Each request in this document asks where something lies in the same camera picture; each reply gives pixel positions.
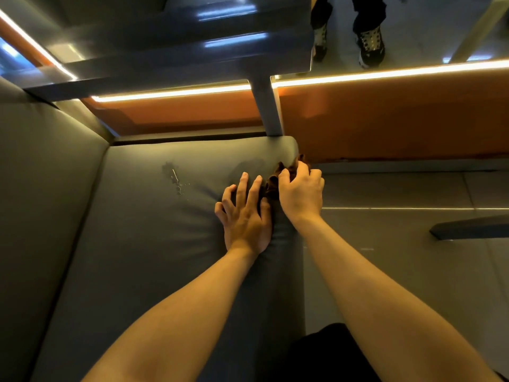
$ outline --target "gray leather seat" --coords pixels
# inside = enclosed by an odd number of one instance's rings
[[[0,349],[8,354],[0,380],[79,381],[133,321],[226,252],[213,213],[224,188],[243,171],[268,177],[297,145],[257,137],[109,147],[0,82]],[[302,243],[277,204],[273,220],[271,244],[200,380],[266,380],[304,334]]]

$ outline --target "gray floor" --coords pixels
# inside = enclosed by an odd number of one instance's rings
[[[325,180],[323,217],[334,230],[509,375],[509,239],[436,241],[428,232],[439,222],[509,213],[509,172],[334,174]],[[373,207],[383,209],[363,209]],[[312,333],[341,316],[308,253],[304,271]]]
[[[328,53],[313,64],[313,75],[360,72],[359,48],[352,32],[356,12],[352,0],[329,0]],[[386,56],[380,69],[445,63],[486,10],[491,0],[384,0],[387,18],[381,25]],[[507,18],[502,19],[475,51],[484,60],[509,55]]]

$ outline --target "brown cloth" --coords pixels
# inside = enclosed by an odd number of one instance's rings
[[[297,167],[299,166],[299,161],[304,162],[306,165],[308,165],[309,169],[311,169],[311,165],[306,161],[304,154],[299,154],[299,156],[290,166],[284,166],[282,162],[279,162],[277,164],[276,171],[269,177],[267,183],[265,184],[265,197],[274,200],[279,199],[279,173],[287,168],[289,171],[289,181],[292,182],[297,175]]]

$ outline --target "hand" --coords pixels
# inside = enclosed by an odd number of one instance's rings
[[[263,252],[272,237],[270,205],[266,198],[260,204],[261,216],[257,204],[262,177],[258,176],[249,190],[246,200],[248,174],[243,173],[237,189],[236,206],[232,202],[232,192],[237,185],[225,189],[222,202],[217,202],[214,212],[225,227],[226,249],[247,248],[255,257]]]
[[[301,161],[292,182],[289,181],[287,169],[279,174],[279,201],[284,213],[298,231],[302,223],[320,218],[324,185],[322,172],[318,169],[311,169],[310,172],[308,165]]]

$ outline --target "sneaker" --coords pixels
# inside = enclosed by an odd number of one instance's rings
[[[360,48],[359,64],[362,68],[376,68],[382,63],[385,57],[385,45],[380,25],[372,31],[358,33],[356,42]]]
[[[313,61],[321,63],[327,54],[327,23],[321,28],[315,29],[315,54]]]

